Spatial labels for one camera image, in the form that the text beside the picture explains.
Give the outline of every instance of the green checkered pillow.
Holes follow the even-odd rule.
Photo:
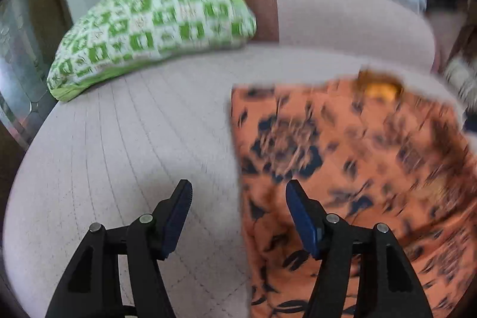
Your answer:
[[[102,0],[61,40],[47,84],[63,101],[173,55],[236,47],[255,34],[244,0]]]

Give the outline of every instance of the orange floral fabric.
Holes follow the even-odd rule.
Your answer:
[[[410,258],[436,318],[476,272],[476,159],[449,106],[404,93],[365,99],[351,80],[321,87],[236,87],[232,113],[241,166],[242,230],[253,318],[301,317],[320,262],[304,251],[285,201],[298,179],[348,223],[386,223]],[[354,313],[359,260],[344,317]]]

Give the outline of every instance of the green and white pillow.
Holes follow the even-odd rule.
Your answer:
[[[102,0],[61,40],[47,84],[58,100],[173,55],[236,47],[256,31],[244,0]]]

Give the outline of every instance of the silver pin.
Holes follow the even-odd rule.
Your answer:
[[[338,215],[335,215],[334,213],[330,213],[329,215],[326,215],[326,221],[332,224],[336,224],[340,220]]]
[[[382,233],[386,233],[387,231],[389,231],[389,227],[384,223],[379,223],[378,225],[376,225],[376,229]]]
[[[139,222],[141,224],[149,224],[152,220],[153,220],[153,217],[149,213],[146,213],[145,215],[142,215],[141,217],[139,217]]]
[[[100,223],[92,223],[89,227],[89,231],[91,233],[96,233],[98,230],[100,230],[102,225]]]

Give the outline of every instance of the white mattress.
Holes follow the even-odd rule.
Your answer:
[[[5,218],[6,269],[26,312],[44,317],[92,222],[129,224],[187,178],[191,211],[176,252],[159,263],[171,303],[180,318],[246,317],[230,90],[235,83],[321,83],[368,65],[393,70],[410,88],[452,100],[462,112],[431,75],[369,58],[257,44],[170,60],[59,103],[23,160]],[[123,257],[120,272],[123,300],[132,304]]]

